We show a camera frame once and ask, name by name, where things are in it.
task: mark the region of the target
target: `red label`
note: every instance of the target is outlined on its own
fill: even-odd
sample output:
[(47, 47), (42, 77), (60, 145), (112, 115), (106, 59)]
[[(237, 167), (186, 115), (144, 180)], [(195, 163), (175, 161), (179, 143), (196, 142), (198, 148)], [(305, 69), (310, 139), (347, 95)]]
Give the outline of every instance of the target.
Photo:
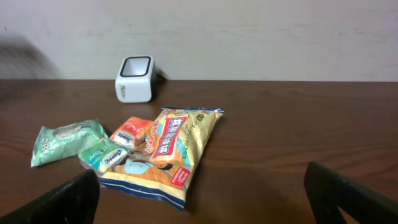
[(170, 182), (174, 185), (182, 187), (190, 174), (191, 172), (188, 169), (180, 167), (177, 169), (176, 173), (173, 175), (173, 178)]
[(170, 156), (173, 154), (175, 140), (178, 136), (178, 132), (182, 124), (185, 122), (187, 117), (176, 117), (167, 118), (165, 122), (165, 127), (163, 129), (163, 134), (159, 139), (159, 145), (152, 156), (156, 158), (158, 156)]

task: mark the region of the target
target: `snack bag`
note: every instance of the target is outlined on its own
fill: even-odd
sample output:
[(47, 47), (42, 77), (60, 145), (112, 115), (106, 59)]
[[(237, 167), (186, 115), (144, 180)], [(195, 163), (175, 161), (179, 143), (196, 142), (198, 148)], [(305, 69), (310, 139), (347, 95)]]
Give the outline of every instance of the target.
[(42, 126), (33, 147), (31, 167), (74, 156), (97, 140), (108, 137), (95, 120), (48, 129)]
[(120, 146), (134, 149), (145, 141), (146, 132), (150, 130), (152, 124), (153, 121), (131, 117), (112, 134), (111, 140)]
[(183, 211), (185, 193), (223, 109), (163, 108), (146, 148), (130, 152), (101, 178), (101, 185), (170, 203)]
[(102, 176), (110, 167), (117, 164), (129, 152), (109, 139), (102, 138), (88, 149), (79, 152), (80, 164), (87, 169), (93, 169)]

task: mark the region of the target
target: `yellow snack bag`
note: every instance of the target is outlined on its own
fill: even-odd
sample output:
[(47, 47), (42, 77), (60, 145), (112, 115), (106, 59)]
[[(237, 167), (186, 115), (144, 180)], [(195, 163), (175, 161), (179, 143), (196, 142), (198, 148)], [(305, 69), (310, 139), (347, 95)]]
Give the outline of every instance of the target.
[(221, 108), (162, 108), (141, 152), (106, 172), (101, 185), (162, 200), (183, 211), (185, 193)]

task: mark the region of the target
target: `brown wooden surface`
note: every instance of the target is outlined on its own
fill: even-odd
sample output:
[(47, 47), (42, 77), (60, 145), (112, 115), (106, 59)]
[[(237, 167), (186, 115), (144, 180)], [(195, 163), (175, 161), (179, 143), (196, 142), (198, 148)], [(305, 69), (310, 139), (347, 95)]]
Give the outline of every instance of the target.
[(101, 189), (95, 223), (314, 223), (303, 188), (320, 161), (398, 200), (398, 83), (169, 81), (123, 104), (113, 81), (0, 81), (0, 215), (78, 175), (78, 158), (30, 168), (41, 126), (98, 119), (110, 131), (162, 106), (222, 107), (185, 212)]

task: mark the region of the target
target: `green snack packet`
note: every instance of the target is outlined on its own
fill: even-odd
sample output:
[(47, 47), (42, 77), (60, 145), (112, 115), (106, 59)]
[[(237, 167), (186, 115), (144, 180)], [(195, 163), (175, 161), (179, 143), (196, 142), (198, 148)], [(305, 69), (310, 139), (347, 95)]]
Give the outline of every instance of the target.
[(83, 121), (56, 129), (42, 126), (33, 147), (31, 167), (74, 156), (97, 140), (106, 137), (104, 129), (95, 120)]
[(86, 150), (79, 152), (80, 163), (102, 176), (110, 167), (123, 159), (129, 150), (109, 139), (102, 138)]

